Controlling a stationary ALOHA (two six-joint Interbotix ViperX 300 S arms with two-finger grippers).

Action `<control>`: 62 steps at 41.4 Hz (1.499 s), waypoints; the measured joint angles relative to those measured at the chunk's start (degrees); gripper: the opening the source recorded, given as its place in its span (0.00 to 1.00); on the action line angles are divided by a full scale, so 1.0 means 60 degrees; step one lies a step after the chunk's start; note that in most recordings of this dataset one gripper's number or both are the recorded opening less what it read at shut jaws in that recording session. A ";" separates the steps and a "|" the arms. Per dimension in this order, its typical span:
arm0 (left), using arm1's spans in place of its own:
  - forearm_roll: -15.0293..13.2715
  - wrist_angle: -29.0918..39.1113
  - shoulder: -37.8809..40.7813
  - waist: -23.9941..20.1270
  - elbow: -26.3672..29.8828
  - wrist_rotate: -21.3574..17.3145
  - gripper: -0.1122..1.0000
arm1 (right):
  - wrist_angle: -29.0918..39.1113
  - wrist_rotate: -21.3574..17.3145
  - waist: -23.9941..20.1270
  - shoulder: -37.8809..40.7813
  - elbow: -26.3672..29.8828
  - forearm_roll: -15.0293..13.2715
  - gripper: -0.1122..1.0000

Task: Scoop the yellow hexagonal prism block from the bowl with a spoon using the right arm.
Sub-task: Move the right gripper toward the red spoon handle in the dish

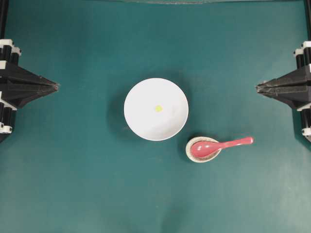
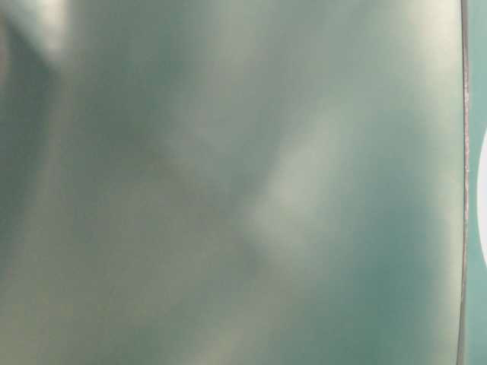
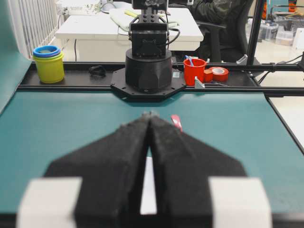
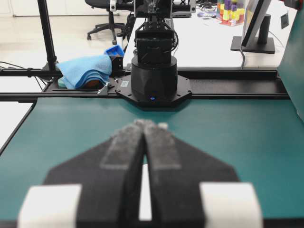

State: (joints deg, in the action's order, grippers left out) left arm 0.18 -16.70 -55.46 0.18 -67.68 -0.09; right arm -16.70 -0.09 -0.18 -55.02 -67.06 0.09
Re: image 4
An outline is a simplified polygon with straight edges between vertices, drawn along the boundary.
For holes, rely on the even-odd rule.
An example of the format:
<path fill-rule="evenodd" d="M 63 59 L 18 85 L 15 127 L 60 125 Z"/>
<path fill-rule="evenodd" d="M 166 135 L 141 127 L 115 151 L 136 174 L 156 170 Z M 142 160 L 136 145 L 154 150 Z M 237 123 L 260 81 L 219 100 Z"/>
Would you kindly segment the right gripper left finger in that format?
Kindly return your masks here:
<path fill-rule="evenodd" d="M 124 197 L 140 193 L 143 126 L 132 123 L 105 142 L 53 168 L 29 188 L 20 228 L 117 228 Z"/>

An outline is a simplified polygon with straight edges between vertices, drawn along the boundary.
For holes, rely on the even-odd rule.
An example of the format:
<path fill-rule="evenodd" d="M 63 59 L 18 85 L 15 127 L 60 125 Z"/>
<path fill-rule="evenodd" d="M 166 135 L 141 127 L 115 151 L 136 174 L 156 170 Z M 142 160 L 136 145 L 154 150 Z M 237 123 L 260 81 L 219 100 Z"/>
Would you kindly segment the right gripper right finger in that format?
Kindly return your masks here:
<path fill-rule="evenodd" d="M 250 182 L 235 169 L 143 122 L 152 201 L 159 228 L 261 228 L 262 211 Z"/>

